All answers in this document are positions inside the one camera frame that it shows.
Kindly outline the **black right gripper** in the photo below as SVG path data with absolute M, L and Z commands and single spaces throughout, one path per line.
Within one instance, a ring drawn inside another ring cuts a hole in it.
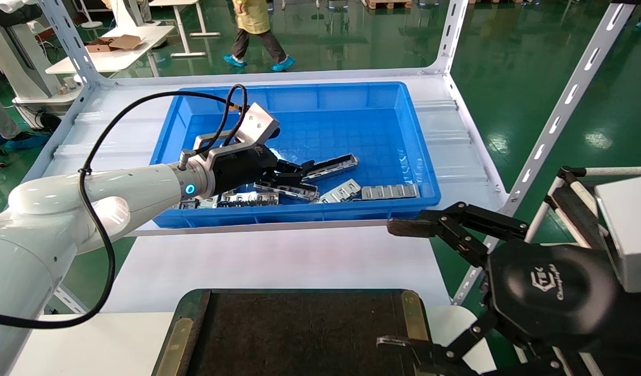
M 504 243 L 488 256 L 488 247 L 469 233 L 524 240 L 528 229 L 524 221 L 464 202 L 387 222 L 394 236 L 438 237 L 471 266 L 486 265 L 491 305 L 516 339 L 641 360 L 641 293 L 624 290 L 606 252 L 573 245 Z M 487 311 L 447 347 L 397 336 L 380 336 L 376 345 L 408 356 L 423 373 L 479 375 L 464 362 L 464 355 L 499 323 L 498 316 Z M 558 374 L 559 360 L 550 356 L 483 373 Z

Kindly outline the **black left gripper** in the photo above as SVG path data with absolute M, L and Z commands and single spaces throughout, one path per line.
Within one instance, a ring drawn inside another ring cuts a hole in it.
M 313 168 L 314 160 L 295 164 L 278 159 L 270 148 L 257 144 L 254 147 L 231 152 L 214 159 L 211 171 L 214 176 L 212 195 L 236 190 L 242 185 L 255 183 L 257 191 L 305 190 L 302 179 Z

